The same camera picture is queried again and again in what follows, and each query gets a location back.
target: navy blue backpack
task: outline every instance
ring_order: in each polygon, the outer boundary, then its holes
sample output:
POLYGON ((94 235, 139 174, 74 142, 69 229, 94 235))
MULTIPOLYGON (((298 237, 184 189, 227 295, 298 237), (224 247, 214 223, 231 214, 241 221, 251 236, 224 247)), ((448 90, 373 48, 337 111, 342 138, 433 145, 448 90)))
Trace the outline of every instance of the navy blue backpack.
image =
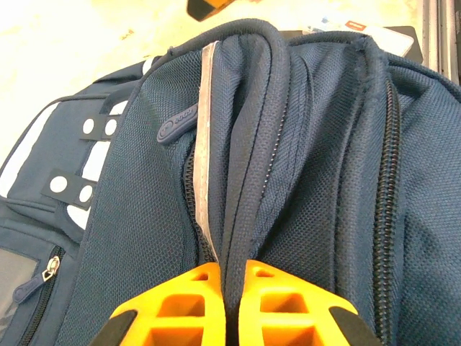
POLYGON ((237 345, 248 259, 384 345, 461 345, 460 102, 370 37, 254 19, 57 99, 0 172, 0 345, 87 345, 209 261, 237 345))

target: orange object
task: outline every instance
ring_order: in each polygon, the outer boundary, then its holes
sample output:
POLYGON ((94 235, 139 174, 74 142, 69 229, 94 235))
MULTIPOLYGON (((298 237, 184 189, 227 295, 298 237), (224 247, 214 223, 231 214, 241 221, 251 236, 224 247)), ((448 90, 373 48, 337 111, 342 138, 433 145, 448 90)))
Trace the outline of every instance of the orange object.
POLYGON ((360 23, 357 23, 357 22, 353 22, 351 20, 349 20, 347 23, 346 23, 346 26, 350 29, 353 29, 355 31, 363 31, 367 28, 366 25, 363 25, 363 24, 360 24, 360 23))
POLYGON ((217 263, 140 294, 111 315, 138 312, 121 346, 224 346, 225 313, 217 263))
POLYGON ((240 345, 349 345, 329 311, 332 306, 357 314, 345 299, 249 260, 238 314, 240 345))
MULTIPOLYGON (((246 263, 240 346, 379 346, 345 299, 264 263, 246 263)), ((207 263, 119 306, 91 346, 224 346, 220 268, 207 263)))
POLYGON ((188 0, 187 13, 192 18, 201 22, 217 14, 234 0, 188 0))

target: zipper track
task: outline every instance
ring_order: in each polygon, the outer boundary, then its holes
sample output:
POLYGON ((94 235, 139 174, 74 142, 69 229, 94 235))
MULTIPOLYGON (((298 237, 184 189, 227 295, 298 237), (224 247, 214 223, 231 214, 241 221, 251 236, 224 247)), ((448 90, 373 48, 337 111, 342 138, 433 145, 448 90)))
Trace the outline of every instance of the zipper track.
POLYGON ((275 155, 277 154, 277 149, 279 148, 279 145, 280 145, 280 138, 282 137, 283 125, 285 124, 285 118, 287 117, 288 98, 290 96, 290 90, 291 90, 291 78, 290 78, 290 83, 288 84, 288 93, 287 93, 287 99, 285 100, 285 108, 283 109, 282 119, 280 119, 279 129, 277 131, 277 139, 275 140, 274 148, 272 149, 271 161, 269 163, 269 168, 267 169, 266 178, 264 179, 264 185, 262 186, 261 198, 264 197, 264 193, 266 192, 267 183, 269 181, 269 178, 272 172, 272 166, 274 166, 275 155))
POLYGON ((186 198, 187 209, 189 209, 190 217, 192 218, 195 233, 200 248, 203 251, 206 262, 215 262, 210 245, 203 235, 197 220, 195 219, 195 193, 194 193, 194 156, 195 145, 192 146, 189 156, 187 157, 186 164, 184 165, 184 196, 186 198))
POLYGON ((385 134, 378 176, 373 239, 373 298, 376 335, 381 343, 392 342, 392 284, 396 198, 400 158, 400 109, 395 90, 386 81, 385 134))
MULTIPOLYGON (((62 260, 66 251, 62 247, 54 247, 50 258, 54 256, 58 256, 59 260, 62 260)), ((48 301, 50 300, 51 293, 53 293, 53 288, 56 282, 56 275, 54 275, 49 281, 43 286, 40 297, 38 300, 38 304, 35 307, 34 314, 30 320, 29 325, 27 326, 24 334, 22 335, 21 341, 19 341, 19 346, 28 346, 30 341, 34 337, 35 332, 37 331, 40 322, 42 321, 43 314, 45 313, 46 307, 48 305, 48 301)))

